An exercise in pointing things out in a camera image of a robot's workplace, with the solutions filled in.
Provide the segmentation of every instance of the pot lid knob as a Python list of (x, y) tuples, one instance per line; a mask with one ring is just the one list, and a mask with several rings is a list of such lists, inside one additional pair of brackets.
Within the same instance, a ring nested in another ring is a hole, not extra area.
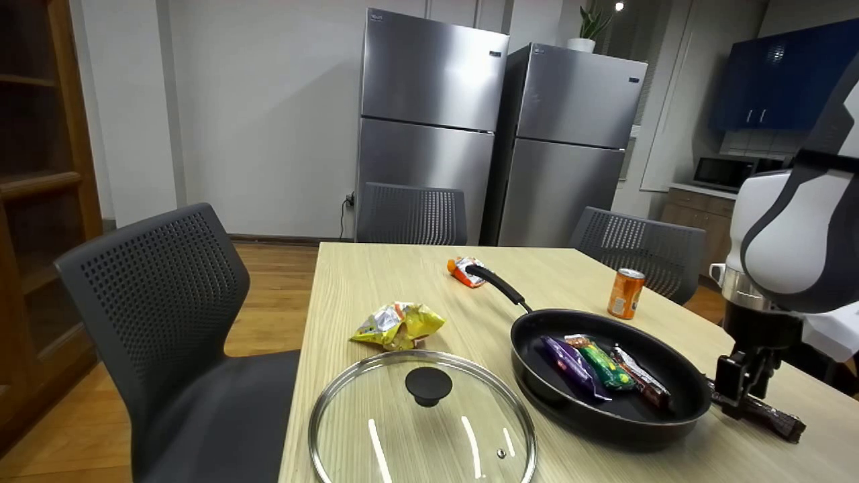
[(445, 394), (451, 394), (451, 376), (439, 367), (416, 367), (406, 376), (406, 390), (421, 407), (439, 406)]

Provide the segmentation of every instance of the refrigerator door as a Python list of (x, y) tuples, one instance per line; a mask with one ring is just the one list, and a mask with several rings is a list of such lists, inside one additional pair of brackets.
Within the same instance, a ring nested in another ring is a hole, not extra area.
[[(480, 132), (365, 117), (359, 128), (357, 210), (363, 210), (365, 183), (463, 190), (467, 242), (476, 243), (483, 220), (491, 143), (495, 136)], [(367, 218), (357, 212), (357, 238), (365, 238), (363, 220)]]
[(585, 206), (609, 206), (622, 149), (519, 139), (500, 243), (567, 246)]
[(363, 114), (495, 132), (507, 34), (367, 10)]
[(648, 65), (531, 46), (519, 136), (622, 148)]

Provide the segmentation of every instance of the orange can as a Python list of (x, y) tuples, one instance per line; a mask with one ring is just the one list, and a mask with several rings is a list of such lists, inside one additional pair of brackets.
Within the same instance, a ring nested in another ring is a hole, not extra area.
[(616, 275), (609, 313), (620, 318), (637, 316), (640, 294), (644, 286), (644, 274), (635, 269), (620, 269)]

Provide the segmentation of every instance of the frying pan handle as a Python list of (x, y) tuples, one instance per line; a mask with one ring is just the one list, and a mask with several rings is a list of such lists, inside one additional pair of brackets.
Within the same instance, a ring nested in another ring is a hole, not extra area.
[(495, 270), (490, 270), (487, 266), (464, 266), (467, 274), (487, 278), (490, 284), (495, 284), (500, 293), (506, 293), (516, 306), (523, 306), (527, 312), (531, 312), (531, 306), (527, 304), (527, 298), (507, 284), (502, 275), (498, 275)]

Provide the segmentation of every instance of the black office chair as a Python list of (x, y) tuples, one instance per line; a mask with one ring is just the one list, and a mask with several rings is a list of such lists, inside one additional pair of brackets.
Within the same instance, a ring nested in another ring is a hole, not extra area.
[(649, 289), (687, 304), (699, 286), (706, 234), (589, 206), (575, 226), (571, 246), (604, 266), (644, 270)]
[(464, 243), (464, 192), (365, 183), (357, 238), (386, 243)]
[(57, 261), (131, 418), (135, 481), (278, 481), (299, 351), (227, 356), (248, 269), (206, 203)]

